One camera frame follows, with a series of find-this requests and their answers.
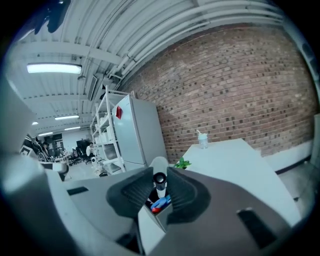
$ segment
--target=red magnet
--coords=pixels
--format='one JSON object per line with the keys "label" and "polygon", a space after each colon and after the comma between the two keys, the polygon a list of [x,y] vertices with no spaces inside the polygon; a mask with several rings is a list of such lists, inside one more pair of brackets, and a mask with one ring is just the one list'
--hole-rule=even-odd
{"label": "red magnet", "polygon": [[117,118],[121,119],[121,116],[122,116],[122,109],[121,109],[121,107],[119,107],[119,106],[116,107],[115,116],[116,116]]}
{"label": "red magnet", "polygon": [[154,213],[154,214],[157,214],[157,213],[161,212],[161,208],[154,207],[154,208],[151,210],[151,212]]}

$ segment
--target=floor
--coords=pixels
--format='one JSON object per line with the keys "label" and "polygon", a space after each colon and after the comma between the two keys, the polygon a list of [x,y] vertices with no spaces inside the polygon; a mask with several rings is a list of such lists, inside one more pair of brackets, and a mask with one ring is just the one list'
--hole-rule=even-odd
{"label": "floor", "polygon": [[69,167],[69,172],[64,181],[79,181],[98,177],[99,175],[95,172],[95,169],[92,168],[91,162],[88,162],[87,164],[80,162]]}
{"label": "floor", "polygon": [[278,177],[294,199],[301,217],[307,217],[315,204],[315,192],[320,181],[320,170],[310,163],[303,163],[279,174]]}

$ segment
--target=ceiling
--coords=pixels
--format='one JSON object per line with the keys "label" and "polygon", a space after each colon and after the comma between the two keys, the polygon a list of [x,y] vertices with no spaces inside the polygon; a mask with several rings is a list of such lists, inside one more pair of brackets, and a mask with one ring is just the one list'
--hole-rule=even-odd
{"label": "ceiling", "polygon": [[[198,31],[239,22],[281,24],[281,10],[268,3],[72,0],[57,31],[49,33],[45,23],[37,35],[31,33],[12,45],[6,76],[36,114],[39,124],[32,126],[35,135],[74,126],[87,128],[100,97],[87,99],[94,74],[103,74],[119,85],[168,45]],[[82,73],[27,72],[28,63],[45,62],[82,65]],[[80,118],[54,118],[68,115]]]}

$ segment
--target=water bottle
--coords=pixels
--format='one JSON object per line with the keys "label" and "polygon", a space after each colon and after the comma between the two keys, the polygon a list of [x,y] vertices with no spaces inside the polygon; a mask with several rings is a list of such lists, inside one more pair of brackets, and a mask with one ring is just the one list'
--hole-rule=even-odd
{"label": "water bottle", "polygon": [[208,148],[208,134],[207,133],[201,133],[199,130],[197,130],[198,134],[198,141],[200,148],[207,149]]}

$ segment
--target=fluorescent light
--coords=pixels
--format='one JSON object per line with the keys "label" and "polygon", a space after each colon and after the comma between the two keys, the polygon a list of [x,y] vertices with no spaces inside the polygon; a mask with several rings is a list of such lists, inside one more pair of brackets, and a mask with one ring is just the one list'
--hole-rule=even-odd
{"label": "fluorescent light", "polygon": [[75,119],[79,118],[78,115],[69,115],[69,116],[61,116],[61,117],[55,117],[55,120],[64,120],[64,119]]}
{"label": "fluorescent light", "polygon": [[70,130],[75,130],[75,129],[80,129],[81,127],[78,126],[78,127],[72,127],[72,128],[65,128],[64,130],[65,131],[70,131]]}
{"label": "fluorescent light", "polygon": [[26,68],[29,73],[81,73],[80,65],[66,63],[30,63]]}
{"label": "fluorescent light", "polygon": [[41,134],[39,134],[39,136],[46,136],[46,135],[51,135],[51,134],[53,134],[52,131],[51,132],[46,132],[46,133],[41,133]]}

